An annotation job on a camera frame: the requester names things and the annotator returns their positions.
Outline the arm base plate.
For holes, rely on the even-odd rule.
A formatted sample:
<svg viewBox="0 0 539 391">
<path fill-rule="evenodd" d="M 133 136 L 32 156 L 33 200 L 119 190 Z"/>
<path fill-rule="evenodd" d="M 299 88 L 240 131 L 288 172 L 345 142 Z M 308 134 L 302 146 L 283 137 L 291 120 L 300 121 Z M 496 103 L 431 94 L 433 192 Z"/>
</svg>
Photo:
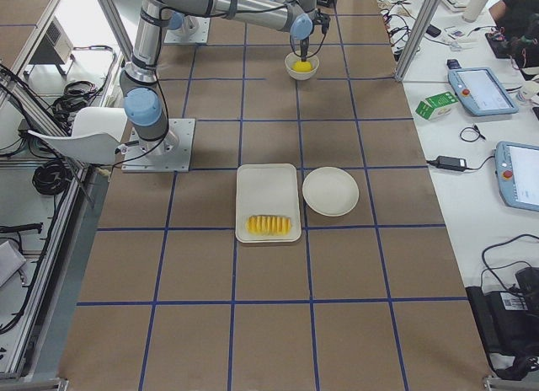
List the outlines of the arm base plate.
<svg viewBox="0 0 539 391">
<path fill-rule="evenodd" d="M 121 165 L 126 173 L 188 172 L 195 134 L 195 119 L 170 119 L 168 134 L 156 149 L 157 142 L 141 140 L 134 127 L 130 141 L 138 141 L 125 152 L 127 159 Z"/>
<path fill-rule="evenodd" d="M 205 45 L 208 41 L 210 20 L 176 13 L 170 20 L 165 45 Z"/>
</svg>

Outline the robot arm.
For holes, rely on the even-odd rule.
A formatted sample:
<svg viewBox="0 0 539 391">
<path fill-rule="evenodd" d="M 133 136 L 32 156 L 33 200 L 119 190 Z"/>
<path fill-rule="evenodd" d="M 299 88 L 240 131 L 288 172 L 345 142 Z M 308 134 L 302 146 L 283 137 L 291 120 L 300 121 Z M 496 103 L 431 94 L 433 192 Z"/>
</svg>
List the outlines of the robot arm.
<svg viewBox="0 0 539 391">
<path fill-rule="evenodd" d="M 230 19 L 286 32 L 299 40 L 315 29 L 326 34 L 330 17 L 322 11 L 336 0 L 166 0 L 169 28 L 194 32 L 202 19 Z"/>
<path fill-rule="evenodd" d="M 218 17 L 288 32 L 308 42 L 317 0 L 142 0 L 131 60 L 120 75 L 124 109 L 143 153 L 164 157 L 179 145 L 170 131 L 163 95 L 157 91 L 157 65 L 174 13 Z"/>
</svg>

